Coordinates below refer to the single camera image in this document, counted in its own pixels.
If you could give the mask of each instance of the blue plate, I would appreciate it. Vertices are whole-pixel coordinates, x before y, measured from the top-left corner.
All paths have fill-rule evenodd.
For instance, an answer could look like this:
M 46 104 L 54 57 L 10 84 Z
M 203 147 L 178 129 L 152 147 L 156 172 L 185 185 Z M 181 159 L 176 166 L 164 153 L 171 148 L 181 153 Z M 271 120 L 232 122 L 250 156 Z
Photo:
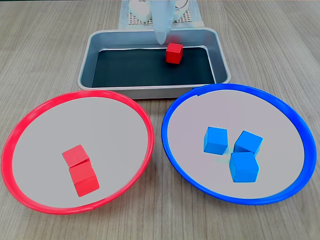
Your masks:
M 192 179 L 188 174 L 186 174 L 182 170 L 182 168 L 179 166 L 179 164 L 177 163 L 177 161 L 175 160 L 171 152 L 171 149 L 168 143 L 168 125 L 169 125 L 169 121 L 172 114 L 179 107 L 179 105 L 182 104 L 185 100 L 193 96 L 200 96 L 200 95 L 203 95 L 209 92 L 218 91 L 218 90 L 235 90 L 235 91 L 240 91 L 240 92 L 248 93 L 256 97 L 259 97 L 267 101 L 271 105 L 275 106 L 293 123 L 302 140 L 302 144 L 304 148 L 304 164 L 298 178 L 285 190 L 277 194 L 274 194 L 268 197 L 263 197 L 263 198 L 244 199 L 244 198 L 230 197 L 227 195 L 222 195 L 217 192 L 211 191 L 210 189 L 202 186 L 201 184 L 196 182 L 194 179 Z M 168 109 L 168 111 L 164 116 L 163 123 L 162 123 L 162 143 L 163 143 L 163 147 L 166 152 L 166 155 L 169 158 L 171 164 L 189 183 L 191 183 L 201 191 L 205 192 L 206 194 L 211 195 L 215 198 L 218 198 L 227 202 L 231 202 L 235 204 L 243 204 L 243 205 L 272 204 L 293 196 L 308 183 L 308 181 L 310 180 L 310 178 L 312 177 L 315 171 L 316 162 L 317 162 L 317 149 L 316 149 L 316 144 L 312 136 L 312 133 L 310 132 L 305 121 L 290 106 L 288 106 L 286 103 L 284 103 L 277 97 L 267 92 L 261 91 L 253 87 L 239 85 L 239 84 L 231 84 L 231 83 L 212 84 L 212 85 L 197 87 L 185 93 L 181 97 L 179 97 L 170 106 L 170 108 Z

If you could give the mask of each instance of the metal tray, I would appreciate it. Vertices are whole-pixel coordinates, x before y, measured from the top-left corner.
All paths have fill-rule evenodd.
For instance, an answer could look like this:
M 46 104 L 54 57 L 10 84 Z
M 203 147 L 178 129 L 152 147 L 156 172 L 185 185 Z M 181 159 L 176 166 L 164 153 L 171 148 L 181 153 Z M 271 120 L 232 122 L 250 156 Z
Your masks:
M 173 28 L 163 45 L 157 43 L 155 33 L 151 29 L 96 31 L 88 39 L 77 81 L 78 85 L 83 90 L 109 90 L 132 99 L 178 98 L 193 88 L 203 86 L 204 84 L 92 87 L 99 52 L 105 50 L 165 49 L 169 43 L 179 43 L 184 48 L 204 48 L 215 83 L 222 84 L 230 81 L 230 72 L 217 32 L 210 28 L 197 27 Z

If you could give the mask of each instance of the red cube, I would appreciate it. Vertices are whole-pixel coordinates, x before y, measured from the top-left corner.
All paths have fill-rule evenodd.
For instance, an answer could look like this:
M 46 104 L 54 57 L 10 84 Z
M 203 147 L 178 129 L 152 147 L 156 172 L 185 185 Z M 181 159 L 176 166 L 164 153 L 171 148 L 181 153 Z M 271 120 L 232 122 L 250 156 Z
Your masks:
M 169 43 L 165 52 L 165 61 L 170 64 L 179 64 L 182 54 L 183 46 L 181 44 Z
M 92 193 L 100 188 L 95 171 L 89 161 L 71 167 L 69 171 L 79 197 Z
M 79 164 L 89 162 L 90 158 L 81 145 L 75 146 L 68 151 L 62 153 L 69 168 L 77 166 Z

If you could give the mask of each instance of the wooden table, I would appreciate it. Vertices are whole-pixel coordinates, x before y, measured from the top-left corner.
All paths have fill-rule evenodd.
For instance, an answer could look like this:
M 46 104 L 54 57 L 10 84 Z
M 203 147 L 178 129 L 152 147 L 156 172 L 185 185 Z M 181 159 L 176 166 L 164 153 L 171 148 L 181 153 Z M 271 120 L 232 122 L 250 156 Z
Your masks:
M 292 106 L 320 146 L 320 2 L 199 1 L 231 82 Z M 0 144 L 33 108 L 78 90 L 88 37 L 117 29 L 121 2 L 0 2 Z M 1 240 L 318 240 L 320 169 L 295 196 L 266 206 L 220 201 L 171 166 L 161 125 L 173 100 L 141 100 L 156 134 L 152 160 L 123 196 L 94 211 L 48 215 L 18 203 L 0 180 Z

